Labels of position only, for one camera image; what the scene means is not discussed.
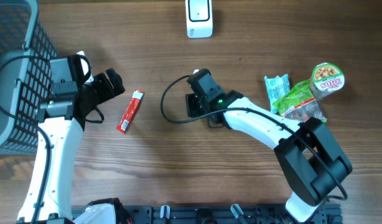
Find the red snack packet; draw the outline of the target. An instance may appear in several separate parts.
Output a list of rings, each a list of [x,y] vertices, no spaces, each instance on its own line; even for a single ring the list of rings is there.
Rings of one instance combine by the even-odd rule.
[[[121,121],[117,125],[116,129],[121,133],[125,133],[131,120],[134,118],[138,108],[140,107],[141,101],[145,95],[144,91],[135,90],[133,92],[132,98],[128,104],[128,107],[123,114]]]

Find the pale green wipes packet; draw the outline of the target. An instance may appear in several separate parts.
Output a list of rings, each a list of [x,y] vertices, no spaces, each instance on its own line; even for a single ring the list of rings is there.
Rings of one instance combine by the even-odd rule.
[[[268,93],[270,111],[277,113],[277,109],[274,107],[274,103],[290,92],[290,83],[288,74],[283,76],[276,76],[274,78],[264,77],[264,83]]]

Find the green snack bag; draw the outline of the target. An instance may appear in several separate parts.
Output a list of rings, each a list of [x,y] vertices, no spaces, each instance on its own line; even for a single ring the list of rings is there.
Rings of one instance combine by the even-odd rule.
[[[310,80],[299,82],[288,94],[273,103],[282,117],[301,122],[310,118],[317,118],[323,123],[327,122],[316,97],[310,90],[310,84]]]

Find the instant noodle cup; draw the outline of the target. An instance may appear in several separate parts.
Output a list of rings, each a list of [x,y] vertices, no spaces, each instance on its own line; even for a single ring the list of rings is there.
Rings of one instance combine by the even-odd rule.
[[[332,63],[318,64],[312,71],[310,90],[317,100],[340,90],[345,84],[343,72]]]

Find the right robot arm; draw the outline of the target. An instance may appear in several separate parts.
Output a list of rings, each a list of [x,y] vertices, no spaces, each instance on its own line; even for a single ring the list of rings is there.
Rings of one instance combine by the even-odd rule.
[[[206,116],[209,123],[248,134],[274,151],[292,189],[285,208],[295,221],[310,220],[351,174],[351,162],[321,120],[273,114],[237,91],[225,92],[205,68],[187,83],[193,91],[186,96],[189,117]]]

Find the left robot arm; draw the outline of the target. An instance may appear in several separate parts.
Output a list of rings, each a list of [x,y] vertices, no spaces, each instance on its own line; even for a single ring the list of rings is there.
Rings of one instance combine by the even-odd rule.
[[[74,162],[87,116],[98,105],[124,93],[121,77],[112,68],[91,74],[82,54],[50,60],[52,83],[41,100],[36,120],[38,137],[34,170],[18,223],[72,219]]]

